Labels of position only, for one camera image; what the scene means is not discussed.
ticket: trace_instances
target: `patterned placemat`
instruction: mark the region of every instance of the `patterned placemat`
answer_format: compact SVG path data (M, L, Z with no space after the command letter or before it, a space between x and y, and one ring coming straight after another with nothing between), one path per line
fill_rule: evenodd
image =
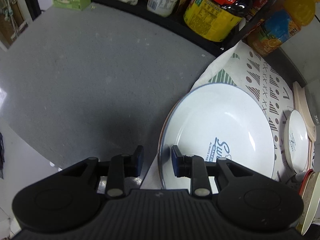
M211 64L200 79L192 89L205 83L227 83L240 87L257 101L273 135L275 166L272 178L286 182L293 176L295 172L288 166L283 144L285 122L293 110L293 94L283 78L259 54L239 42L224 66ZM305 169L313 167L314 144L311 147L313 155Z

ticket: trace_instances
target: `cloth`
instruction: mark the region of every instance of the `cloth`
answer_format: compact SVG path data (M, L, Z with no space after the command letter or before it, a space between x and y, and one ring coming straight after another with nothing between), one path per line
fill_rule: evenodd
M295 174L289 167L284 154L283 133L285 122L293 110L293 94L283 78L248 45L240 41L231 49L215 59L195 82L192 89L207 83L227 83L246 91L259 104L269 120L272 131L275 166L272 178L286 182ZM314 144L310 144L312 155L307 168L313 168ZM157 157L151 167L157 168ZM159 175L150 168L143 188L161 188Z

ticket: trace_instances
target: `black shelf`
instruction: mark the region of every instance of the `black shelf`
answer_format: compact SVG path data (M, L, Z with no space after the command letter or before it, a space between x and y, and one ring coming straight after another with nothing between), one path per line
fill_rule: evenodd
M118 0L91 0L95 3L107 5L121 11L139 16L145 20L153 22L161 27L164 27L177 35L191 41L202 49L206 50L215 57L220 56L223 52L236 45L245 34L247 34L269 11L271 5L276 0L268 0L268 2L256 13L256 15L239 31L237 26L229 33L226 39L222 42L209 41L200 35L193 32L183 21L183 14L189 5L190 0L187 0L179 12L173 13L169 17L162 17L147 10L147 1L139 0L137 5L130 5Z
M224 44L222 42L212 42L202 38L200 35L193 32L187 27L183 21L183 12L180 14L173 14L169 17L162 17L147 10L147 1L139 0L137 5L130 5L118 0L91 0L95 3L107 5L121 11L125 11L136 16L139 16L145 20L153 22L161 27L164 27L177 35L191 41L198 45L202 49L211 53L215 57L218 57L225 51Z

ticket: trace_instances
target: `yellow jar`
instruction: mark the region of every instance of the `yellow jar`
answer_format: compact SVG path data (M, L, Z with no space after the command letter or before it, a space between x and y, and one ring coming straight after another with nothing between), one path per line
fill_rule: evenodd
M210 0L191 0L183 19L195 33L209 41L223 41L241 21Z

